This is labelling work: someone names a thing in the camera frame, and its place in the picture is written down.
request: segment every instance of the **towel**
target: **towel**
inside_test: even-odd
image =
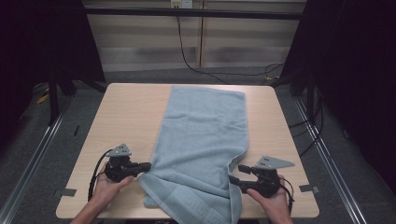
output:
[[[145,206],[180,224],[237,223],[241,194],[228,175],[247,148],[244,93],[172,87],[151,170],[138,180]]]

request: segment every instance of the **wooden table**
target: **wooden table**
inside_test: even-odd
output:
[[[299,190],[299,186],[307,185],[308,180],[274,89],[261,86],[194,86],[246,94],[249,143],[247,155],[241,163],[253,166],[263,155],[295,163],[294,167],[278,170],[294,186],[295,203],[291,216],[316,217],[318,206],[313,193],[301,193]],[[132,161],[150,161],[171,87],[169,84],[126,83],[108,86],[66,186],[67,189],[76,189],[76,195],[62,197],[56,211],[59,218],[73,218],[87,202],[93,169],[108,149],[124,143],[133,152]],[[257,180],[256,176],[240,173],[237,169],[233,172],[243,180]],[[120,192],[100,217],[169,218],[161,208],[146,208],[143,205],[144,194],[135,180]],[[242,200],[241,218],[265,217],[259,204],[248,195],[243,194]]]

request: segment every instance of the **hand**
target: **hand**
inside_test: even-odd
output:
[[[114,200],[120,190],[134,180],[134,177],[129,175],[123,178],[120,183],[113,182],[103,173],[105,168],[106,166],[103,166],[100,175],[96,179],[92,198],[71,223],[93,223],[96,217]]]
[[[285,185],[283,176],[279,176],[280,184]],[[264,198],[254,189],[248,189],[247,194],[258,202],[273,224],[292,223],[288,208],[286,191],[280,188],[271,198]]]

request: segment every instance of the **gray floor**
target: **gray floor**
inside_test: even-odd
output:
[[[233,72],[257,74],[263,68],[211,68],[210,72]],[[270,77],[278,76],[275,70]],[[258,85],[263,76],[216,75],[231,84]],[[209,83],[224,84],[210,75],[198,74],[189,69],[156,70],[107,73],[107,83],[111,82],[155,82],[155,83]],[[71,104],[64,112],[62,123],[48,151],[39,164],[33,180],[23,196],[12,223],[68,223],[56,217],[55,211],[59,198],[53,197],[56,189],[63,189],[71,174],[78,153],[91,127],[103,94],[77,83],[78,93],[72,97]],[[276,88],[276,94],[289,125],[302,121],[295,98],[290,96],[289,87]],[[0,159],[0,206],[4,207],[9,194],[14,190],[25,167],[33,157],[41,137],[48,129],[49,101],[37,105],[35,100],[41,95],[37,90],[30,106],[19,123],[19,130],[10,141],[7,154]],[[60,95],[60,105],[69,98]],[[343,127],[336,117],[323,104],[324,119],[322,139],[331,152],[342,177],[367,223],[396,223],[396,202],[394,195],[387,189],[375,170],[364,160],[359,148],[352,140],[343,135]],[[320,114],[317,118],[320,127]],[[305,125],[290,128],[291,135],[299,152],[305,150],[312,138]],[[310,183],[319,188],[315,195],[320,214],[316,218],[295,218],[295,223],[354,223],[346,209],[346,204],[334,185],[328,169],[313,146],[303,157],[302,162]],[[106,220],[105,223],[123,223],[123,220]]]

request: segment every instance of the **table top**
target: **table top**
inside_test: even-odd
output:
[[[313,192],[300,192],[299,189],[309,183],[274,89],[265,86],[190,86],[246,94],[249,142],[247,155],[240,163],[253,166],[264,155],[293,162],[295,166],[278,170],[294,187],[295,203],[291,216],[316,217],[319,210]],[[56,210],[57,217],[73,218],[85,205],[94,167],[107,150],[126,144],[133,152],[132,161],[150,161],[171,87],[171,84],[133,83],[114,83],[107,87],[66,186],[76,189],[76,195],[62,197]],[[257,180],[256,176],[243,174],[237,168],[233,175],[241,180]],[[134,180],[99,217],[169,218],[161,208],[146,208],[144,195],[138,181]],[[242,194],[242,204],[241,218],[266,217],[259,204],[248,195]]]

